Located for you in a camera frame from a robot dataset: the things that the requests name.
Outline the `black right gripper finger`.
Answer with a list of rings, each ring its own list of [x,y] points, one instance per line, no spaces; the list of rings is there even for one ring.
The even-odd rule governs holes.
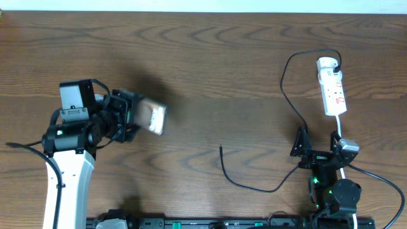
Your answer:
[[[312,145],[304,127],[299,127],[290,156],[305,157],[312,150]]]
[[[341,150],[340,144],[341,137],[337,131],[333,131],[330,135],[330,151],[332,153],[338,153]]]

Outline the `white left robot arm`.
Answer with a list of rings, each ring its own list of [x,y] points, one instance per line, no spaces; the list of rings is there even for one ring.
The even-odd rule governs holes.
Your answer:
[[[88,189],[101,141],[130,142],[144,96],[113,90],[97,99],[92,86],[60,86],[62,107],[42,137],[48,189],[43,228],[85,228]]]

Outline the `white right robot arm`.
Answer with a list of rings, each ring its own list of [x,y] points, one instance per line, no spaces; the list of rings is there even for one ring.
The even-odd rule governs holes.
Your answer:
[[[358,152],[355,141],[340,137],[336,131],[331,133],[329,151],[314,150],[305,128],[298,129],[290,155],[301,158],[299,168],[312,171],[310,196],[318,206],[317,212],[311,215],[314,221],[348,220],[356,213],[361,187],[349,179],[340,179],[337,171],[348,166]]]

